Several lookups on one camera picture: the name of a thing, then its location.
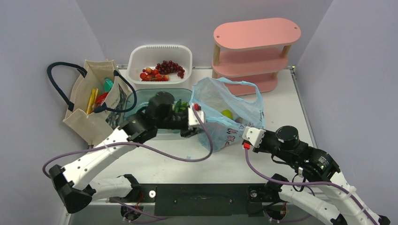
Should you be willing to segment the blue plastic grocery bag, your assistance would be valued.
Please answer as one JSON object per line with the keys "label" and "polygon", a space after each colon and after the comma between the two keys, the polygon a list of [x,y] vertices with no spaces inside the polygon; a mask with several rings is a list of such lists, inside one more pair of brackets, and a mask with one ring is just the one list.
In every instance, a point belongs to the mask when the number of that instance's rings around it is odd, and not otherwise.
{"label": "blue plastic grocery bag", "polygon": [[[246,101],[230,92],[227,84],[238,88],[252,88],[255,99]],[[206,115],[206,128],[211,137],[213,152],[241,143],[244,128],[264,128],[264,103],[259,88],[246,81],[235,82],[227,78],[203,78],[192,86],[190,104],[197,103]],[[221,111],[230,110],[233,120]]]}

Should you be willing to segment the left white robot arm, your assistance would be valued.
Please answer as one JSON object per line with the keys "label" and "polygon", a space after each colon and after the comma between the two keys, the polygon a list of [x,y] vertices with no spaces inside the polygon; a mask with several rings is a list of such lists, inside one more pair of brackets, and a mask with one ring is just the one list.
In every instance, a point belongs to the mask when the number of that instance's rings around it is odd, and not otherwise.
{"label": "left white robot arm", "polygon": [[155,138],[159,129],[180,130],[182,137],[190,137],[197,134],[199,126],[205,122],[206,116],[199,104],[191,104],[178,112],[171,94],[160,92],[87,154],[65,166],[52,166],[49,177],[70,214],[98,199],[115,197],[133,202],[142,193],[133,175],[104,180],[95,177],[124,154]]}

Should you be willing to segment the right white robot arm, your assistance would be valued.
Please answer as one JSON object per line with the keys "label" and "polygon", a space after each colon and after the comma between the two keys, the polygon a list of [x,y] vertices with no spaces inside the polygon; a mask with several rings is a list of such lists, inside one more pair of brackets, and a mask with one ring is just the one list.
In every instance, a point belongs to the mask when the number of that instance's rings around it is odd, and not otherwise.
{"label": "right white robot arm", "polygon": [[[275,132],[246,127],[242,138],[246,162],[267,181],[265,194],[269,200],[292,203],[325,225],[391,224],[386,216],[373,212],[360,199],[356,187],[348,183],[333,157],[301,141],[295,127],[283,126]],[[303,181],[289,181],[279,174],[270,178],[260,173],[249,160],[249,150],[277,157],[277,164],[289,166]]]}

